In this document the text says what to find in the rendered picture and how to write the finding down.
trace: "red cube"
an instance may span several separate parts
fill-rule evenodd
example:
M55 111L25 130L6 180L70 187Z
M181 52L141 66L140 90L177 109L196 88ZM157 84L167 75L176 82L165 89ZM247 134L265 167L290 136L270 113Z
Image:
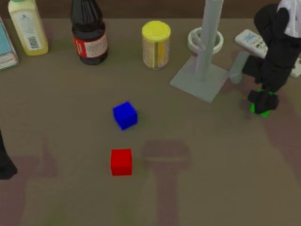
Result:
M111 150L111 173L112 176L132 175L132 150L130 148Z

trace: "white ring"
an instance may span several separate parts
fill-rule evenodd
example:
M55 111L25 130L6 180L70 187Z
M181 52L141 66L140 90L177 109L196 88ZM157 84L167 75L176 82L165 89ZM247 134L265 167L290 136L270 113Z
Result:
M199 27L199 28L192 30L188 35L188 48L195 54L198 54L199 47L196 42L200 41L201 31L202 31L202 28ZM214 47L213 54L218 53L222 49L223 44L224 44L224 37L222 36L222 34L219 31L217 32L217 37L218 37L219 43Z

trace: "yellow canister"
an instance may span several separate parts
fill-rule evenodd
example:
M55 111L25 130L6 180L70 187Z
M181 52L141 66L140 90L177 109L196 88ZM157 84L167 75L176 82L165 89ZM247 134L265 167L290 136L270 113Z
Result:
M150 21L143 26L143 62L146 66L159 69L168 63L170 34L170 27L161 21Z

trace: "blue cube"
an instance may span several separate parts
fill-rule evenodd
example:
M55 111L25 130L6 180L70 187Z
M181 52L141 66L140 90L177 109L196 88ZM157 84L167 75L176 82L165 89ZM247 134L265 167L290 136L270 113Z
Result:
M122 130L138 123L137 111L130 102L124 102L113 108L114 119Z

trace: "table surface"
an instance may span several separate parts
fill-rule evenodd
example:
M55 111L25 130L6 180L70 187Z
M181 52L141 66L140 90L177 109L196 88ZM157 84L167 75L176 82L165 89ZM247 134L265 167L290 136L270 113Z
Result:
M98 66L79 61L69 20L45 20L51 48L36 57L8 21L21 63L0 73L0 125L19 173L0 181L0 226L300 225L301 78L266 119L249 113L247 77L205 103L169 85L201 23L165 21L171 59L158 71L142 62L145 19L106 20L110 53ZM255 31L251 19L221 20L214 64L231 67L245 28ZM127 100L139 123L121 131L112 108ZM133 176L112 177L110 151L125 147Z

